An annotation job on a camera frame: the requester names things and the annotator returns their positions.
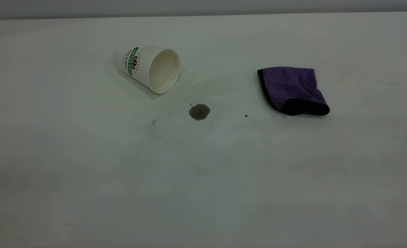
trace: folded towel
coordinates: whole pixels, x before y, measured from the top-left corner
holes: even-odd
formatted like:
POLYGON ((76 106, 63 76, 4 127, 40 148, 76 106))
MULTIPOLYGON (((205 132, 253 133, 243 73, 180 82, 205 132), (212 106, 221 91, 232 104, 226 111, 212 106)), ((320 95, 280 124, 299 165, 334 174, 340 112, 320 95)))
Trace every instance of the folded towel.
POLYGON ((313 69, 273 67, 258 70, 266 100, 288 115, 327 115, 330 111, 313 69))

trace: dark spot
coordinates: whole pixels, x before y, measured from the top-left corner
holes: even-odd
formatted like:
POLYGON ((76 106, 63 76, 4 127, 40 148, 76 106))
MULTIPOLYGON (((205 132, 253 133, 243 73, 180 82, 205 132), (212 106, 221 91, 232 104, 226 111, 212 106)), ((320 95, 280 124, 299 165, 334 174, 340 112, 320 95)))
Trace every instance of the dark spot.
POLYGON ((156 129, 157 129, 157 127, 156 127, 156 122, 157 122, 158 120, 157 119, 154 119, 154 120, 152 120, 151 121, 151 123, 150 124, 148 124, 148 129, 151 131, 151 132, 154 132, 154 131, 156 131, 156 129))
POLYGON ((205 119, 211 112, 210 108, 205 104, 197 104, 189 111, 190 116, 197 121, 205 119))

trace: white table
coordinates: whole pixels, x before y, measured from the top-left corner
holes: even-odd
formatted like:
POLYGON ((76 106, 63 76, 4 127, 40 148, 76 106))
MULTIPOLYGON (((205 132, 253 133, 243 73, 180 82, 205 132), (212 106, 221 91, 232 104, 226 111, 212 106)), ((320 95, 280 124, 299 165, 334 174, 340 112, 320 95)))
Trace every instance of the white table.
POLYGON ((407 247, 407 12, 0 21, 4 247, 407 247), (174 88, 125 41, 175 49, 174 88), (271 109, 270 66, 330 114, 271 109))

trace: white paper cup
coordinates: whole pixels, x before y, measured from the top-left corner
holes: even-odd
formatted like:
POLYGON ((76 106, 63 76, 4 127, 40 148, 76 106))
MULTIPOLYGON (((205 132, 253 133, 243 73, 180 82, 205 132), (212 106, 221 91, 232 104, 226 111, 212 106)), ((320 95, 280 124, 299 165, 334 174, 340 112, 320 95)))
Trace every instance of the white paper cup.
POLYGON ((172 49, 128 43, 115 50, 113 61, 157 94, 171 89, 179 76, 179 57, 172 49))

